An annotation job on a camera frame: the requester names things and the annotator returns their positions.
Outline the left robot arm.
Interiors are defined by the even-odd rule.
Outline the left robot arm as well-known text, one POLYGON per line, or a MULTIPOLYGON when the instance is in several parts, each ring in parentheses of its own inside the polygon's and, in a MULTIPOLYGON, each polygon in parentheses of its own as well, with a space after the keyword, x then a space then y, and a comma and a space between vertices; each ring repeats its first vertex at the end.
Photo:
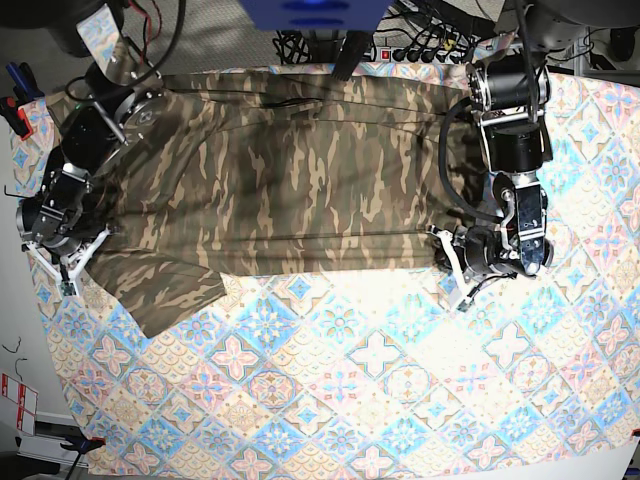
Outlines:
POLYGON ((476 221, 454 231, 428 228, 456 282, 449 297, 453 310, 468 309, 494 281, 536 277, 553 259, 546 237, 548 197, 537 178, 553 158, 545 121, 552 96, 549 54, 568 48, 590 28, 626 28, 639 22, 636 1, 516 1, 513 6, 520 54, 468 64, 470 94, 447 112, 439 135, 440 181, 454 204, 476 221), (453 121, 464 112, 473 115, 479 129, 500 215, 471 206, 449 179, 446 140, 453 121))

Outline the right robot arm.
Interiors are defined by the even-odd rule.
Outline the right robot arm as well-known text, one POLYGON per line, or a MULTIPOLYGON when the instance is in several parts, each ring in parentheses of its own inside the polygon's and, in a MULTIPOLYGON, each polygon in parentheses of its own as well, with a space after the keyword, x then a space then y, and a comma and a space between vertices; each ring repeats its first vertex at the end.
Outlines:
POLYGON ((4 1, 1 25, 46 29, 65 53, 93 60, 79 79, 86 95, 67 95, 75 107, 39 190, 19 197, 16 212, 23 250, 62 296, 76 296, 80 273, 112 232, 103 212, 109 188, 101 177, 165 106, 162 76, 147 57, 162 14, 138 1, 4 1))

